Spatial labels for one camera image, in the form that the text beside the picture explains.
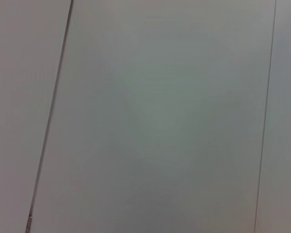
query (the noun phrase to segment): door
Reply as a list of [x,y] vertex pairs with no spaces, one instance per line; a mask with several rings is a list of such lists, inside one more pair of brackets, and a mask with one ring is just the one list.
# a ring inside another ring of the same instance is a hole
[[252,233],[274,0],[76,0],[32,233]]
[[70,2],[0,0],[0,233],[24,233]]

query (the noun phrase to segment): white panel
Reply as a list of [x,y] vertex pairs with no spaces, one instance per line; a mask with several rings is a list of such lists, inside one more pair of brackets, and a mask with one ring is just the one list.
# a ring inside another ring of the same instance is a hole
[[32,233],[252,233],[274,6],[77,0]]
[[0,0],[0,233],[24,233],[69,0]]
[[278,0],[257,233],[291,233],[291,0]]

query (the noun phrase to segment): gray surface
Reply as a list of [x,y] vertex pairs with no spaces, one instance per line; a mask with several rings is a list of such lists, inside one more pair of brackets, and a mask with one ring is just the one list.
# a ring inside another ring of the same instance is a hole
[[32,233],[252,233],[274,5],[77,0]]
[[0,233],[24,233],[68,0],[0,0]]
[[291,0],[277,1],[257,233],[291,233]]

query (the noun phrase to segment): wardrobe door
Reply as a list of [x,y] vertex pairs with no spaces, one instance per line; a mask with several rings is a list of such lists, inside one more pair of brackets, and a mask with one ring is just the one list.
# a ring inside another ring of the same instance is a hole
[[291,0],[278,0],[257,233],[291,233]]
[[252,233],[274,0],[75,0],[32,233]]
[[0,233],[24,233],[68,0],[0,0]]

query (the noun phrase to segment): vertical line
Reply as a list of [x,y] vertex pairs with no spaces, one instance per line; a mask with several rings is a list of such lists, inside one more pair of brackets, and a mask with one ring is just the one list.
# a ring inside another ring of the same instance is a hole
[[272,34],[272,43],[271,43],[271,55],[270,55],[270,64],[269,64],[269,70],[268,70],[268,80],[267,80],[267,90],[266,90],[266,100],[265,100],[264,125],[263,125],[263,135],[262,135],[262,148],[261,148],[260,167],[259,167],[259,181],[258,181],[257,202],[256,202],[256,215],[255,215],[255,219],[254,219],[254,233],[256,233],[256,230],[257,230],[258,205],[259,205],[259,193],[260,193],[260,182],[261,182],[261,171],[262,171],[263,147],[264,147],[264,138],[265,138],[267,102],[268,102],[268,92],[269,92],[269,86],[270,86],[270,76],[271,76],[271,66],[272,66],[272,56],[273,56],[273,45],[274,45],[276,5],[277,5],[277,0],[275,0],[275,10],[274,10],[274,19],[273,19],[273,34]]
[[39,183],[39,178],[40,178],[40,174],[41,174],[43,158],[44,158],[44,154],[45,154],[45,147],[46,147],[46,143],[47,143],[48,135],[49,135],[49,127],[50,127],[50,123],[51,123],[52,116],[53,116],[54,104],[55,104],[56,93],[57,93],[57,88],[58,88],[58,81],[59,81],[60,72],[61,72],[61,68],[62,68],[62,64],[63,64],[63,57],[64,57],[64,53],[65,53],[65,45],[66,45],[67,35],[68,35],[68,31],[69,31],[69,25],[70,25],[73,1],[74,0],[71,0],[71,2],[70,2],[68,18],[67,18],[67,22],[66,22],[66,28],[65,28],[65,34],[64,34],[64,39],[63,39],[62,51],[61,51],[61,55],[60,55],[60,59],[59,59],[57,75],[56,75],[56,80],[55,80],[55,85],[54,85],[54,90],[53,90],[53,96],[52,96],[52,102],[51,102],[49,115],[48,115],[48,123],[47,123],[47,127],[46,127],[46,130],[45,130],[43,146],[42,146],[42,151],[41,151],[41,156],[40,156],[40,161],[39,161],[39,167],[38,167],[37,175],[36,175],[36,178],[35,178],[33,196],[32,196],[32,201],[31,201],[31,205],[30,205],[30,211],[29,211],[29,216],[30,217],[32,217],[33,207],[34,207],[34,203],[35,203],[35,197],[36,197],[36,194],[37,194],[38,183]]

